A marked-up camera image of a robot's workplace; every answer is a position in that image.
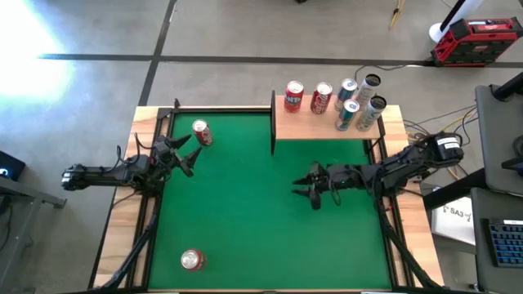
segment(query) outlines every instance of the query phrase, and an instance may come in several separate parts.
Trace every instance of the blue keyboard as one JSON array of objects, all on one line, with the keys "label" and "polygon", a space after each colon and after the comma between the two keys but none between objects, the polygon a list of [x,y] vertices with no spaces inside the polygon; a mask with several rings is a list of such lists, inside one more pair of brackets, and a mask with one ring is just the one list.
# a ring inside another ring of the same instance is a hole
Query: blue keyboard
[{"label": "blue keyboard", "polygon": [[523,268],[523,220],[490,219],[490,249],[498,267]]}]

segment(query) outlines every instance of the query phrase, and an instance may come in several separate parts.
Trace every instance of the wooden shelf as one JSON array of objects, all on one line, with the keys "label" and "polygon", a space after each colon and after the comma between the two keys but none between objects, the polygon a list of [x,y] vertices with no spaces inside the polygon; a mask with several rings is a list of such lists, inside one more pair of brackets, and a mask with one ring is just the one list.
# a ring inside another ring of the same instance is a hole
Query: wooden shelf
[{"label": "wooden shelf", "polygon": [[284,96],[275,98],[275,139],[276,140],[367,140],[380,137],[378,124],[375,123],[368,131],[358,131],[356,117],[346,131],[339,131],[336,123],[339,112],[334,108],[337,97],[330,99],[324,114],[313,114],[311,111],[311,95],[304,95],[302,107],[296,113],[289,113],[284,108]]}]

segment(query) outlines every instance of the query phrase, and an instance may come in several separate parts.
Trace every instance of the green felt mat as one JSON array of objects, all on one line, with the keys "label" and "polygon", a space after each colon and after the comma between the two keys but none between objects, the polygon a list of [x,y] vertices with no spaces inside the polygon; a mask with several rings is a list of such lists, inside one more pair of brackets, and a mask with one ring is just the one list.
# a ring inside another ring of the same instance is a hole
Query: green felt mat
[{"label": "green felt mat", "polygon": [[[178,114],[174,136],[190,134],[197,118],[214,142],[193,177],[176,169],[166,184],[150,289],[390,288],[364,191],[342,191],[340,207],[325,193],[319,211],[291,193],[315,160],[368,163],[361,141],[277,141],[271,157],[269,114]],[[181,154],[198,146],[192,137]],[[206,255],[205,269],[181,267],[189,248]]]}]

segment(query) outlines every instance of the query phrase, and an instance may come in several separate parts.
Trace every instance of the red equipment case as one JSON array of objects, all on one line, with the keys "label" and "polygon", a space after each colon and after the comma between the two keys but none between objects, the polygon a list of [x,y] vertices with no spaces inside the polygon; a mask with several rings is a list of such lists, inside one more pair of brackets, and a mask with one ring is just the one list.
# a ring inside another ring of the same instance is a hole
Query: red equipment case
[{"label": "red equipment case", "polygon": [[459,20],[431,54],[436,66],[485,66],[495,62],[521,36],[523,28],[516,17]]}]

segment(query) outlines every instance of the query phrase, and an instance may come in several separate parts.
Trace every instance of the white object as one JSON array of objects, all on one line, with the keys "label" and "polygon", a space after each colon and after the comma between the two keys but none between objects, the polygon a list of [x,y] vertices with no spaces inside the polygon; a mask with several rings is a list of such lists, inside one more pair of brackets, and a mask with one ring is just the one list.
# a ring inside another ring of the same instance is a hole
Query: white object
[{"label": "white object", "polygon": [[476,245],[471,199],[463,197],[432,210],[432,233]]},{"label": "white object", "polygon": [[476,10],[483,0],[465,0],[465,3],[456,11],[449,24],[443,29],[440,30],[441,23],[433,24],[428,30],[429,36],[431,36],[432,41],[439,42],[441,38],[447,33],[451,24],[455,23],[458,20],[466,19],[471,15],[474,10]]}]

